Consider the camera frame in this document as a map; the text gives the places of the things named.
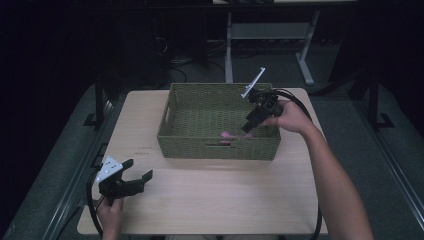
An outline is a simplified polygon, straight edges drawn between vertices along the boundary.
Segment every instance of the hand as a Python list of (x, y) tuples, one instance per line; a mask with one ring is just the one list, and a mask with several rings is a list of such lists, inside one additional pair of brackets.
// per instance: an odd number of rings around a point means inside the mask
[(122, 218), (124, 210), (124, 199), (119, 198), (109, 205), (109, 201), (104, 199), (97, 208), (97, 215), (103, 226), (103, 240), (118, 239), (121, 234)]
[(290, 100), (279, 100), (278, 104), (283, 107), (283, 114), (279, 117), (267, 118), (262, 125), (275, 125), (287, 131), (297, 132), (302, 135), (311, 127), (315, 127), (296, 103)]

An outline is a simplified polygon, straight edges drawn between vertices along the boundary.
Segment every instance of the basket handle slot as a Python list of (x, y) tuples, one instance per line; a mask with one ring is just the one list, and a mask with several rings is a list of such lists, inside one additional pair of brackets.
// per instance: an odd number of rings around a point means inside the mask
[(231, 141), (205, 142), (206, 147), (231, 147)]

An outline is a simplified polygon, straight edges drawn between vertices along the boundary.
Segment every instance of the table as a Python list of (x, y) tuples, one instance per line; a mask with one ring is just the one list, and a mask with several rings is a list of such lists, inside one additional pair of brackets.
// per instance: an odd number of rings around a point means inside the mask
[[(278, 4), (293, 3), (347, 3), (357, 0), (275, 0)], [(223, 0), (214, 0), (214, 4), (226, 4)], [(305, 43), (300, 52), (296, 53), (296, 61), (299, 64), (302, 76), (307, 85), (313, 85), (314, 79), (306, 63), (306, 56), (314, 36), (320, 11), (316, 10), (309, 22), (298, 23), (233, 23), (231, 12), (228, 13), (227, 23), (227, 49), (225, 56), (225, 82), (233, 83), (233, 70), (231, 61), (232, 39), (304, 39)]]
[[(307, 107), (320, 128), (305, 90), (287, 89)], [(123, 180), (153, 169), (145, 191), (125, 199), (123, 233), (309, 234), (314, 231), (317, 196), (306, 144), (281, 129), (273, 161), (166, 159), (156, 138), (167, 90), (130, 92), (106, 156), (134, 159)], [(97, 185), (93, 198), (98, 199)], [(97, 234), (88, 208), (78, 223), (81, 234)], [(321, 232), (327, 232), (323, 223)]]

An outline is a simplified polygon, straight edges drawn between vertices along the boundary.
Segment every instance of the gray floor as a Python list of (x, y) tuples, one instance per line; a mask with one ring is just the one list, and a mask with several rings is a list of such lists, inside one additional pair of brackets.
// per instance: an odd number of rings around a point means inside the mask
[[(301, 87), (308, 92), (327, 85), (337, 46), (314, 46), (308, 63), (316, 83), (307, 86), (296, 64), (297, 46), (263, 53), (250, 58), (234, 58), (235, 82), (250, 82), (266, 67), (261, 82), (275, 87)], [(211, 57), (223, 66), (223, 57)], [(178, 67), (187, 82), (224, 82), (224, 72), (215, 64), (206, 68), (196, 63)], [(171, 71), (175, 82), (184, 81), (180, 72)], [(424, 239), (424, 231), (411, 211), (408, 202), (376, 141), (375, 133), (364, 120), (358, 103), (347, 97), (347, 84), (324, 97), (311, 97), (330, 147), (352, 177), (365, 202), (376, 239)], [(396, 157), (419, 198), (424, 199), (424, 141), (400, 111), (393, 96), (380, 87), (380, 112), (387, 113), (395, 128), (381, 129), (382, 136)], [(5, 239), (54, 239), (64, 225), (64, 219), (85, 202), (84, 182), (89, 170), (80, 171), (94, 158), (101, 143), (107, 143), (125, 101), (125, 94), (113, 102), (106, 112), (107, 121), (99, 131), (83, 126), (88, 114), (94, 113), (94, 88), (87, 90), (58, 139), (42, 171), (17, 213), (10, 233)], [(60, 239), (99, 239), (83, 236), (76, 230), (81, 210), (71, 219)], [(122, 239), (149, 239), (150, 236), (122, 236)], [(287, 236), (288, 239), (307, 239), (308, 236)]]

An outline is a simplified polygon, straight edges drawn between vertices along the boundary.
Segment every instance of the person's right hand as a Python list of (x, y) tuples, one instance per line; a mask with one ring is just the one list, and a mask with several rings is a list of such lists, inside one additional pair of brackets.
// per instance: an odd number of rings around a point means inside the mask
[(315, 127), (312, 121), (306, 116), (302, 109), (290, 100), (279, 100), (278, 104), (282, 106), (283, 114), (279, 117), (269, 117), (262, 125), (279, 126), (290, 132), (304, 134), (311, 127)]

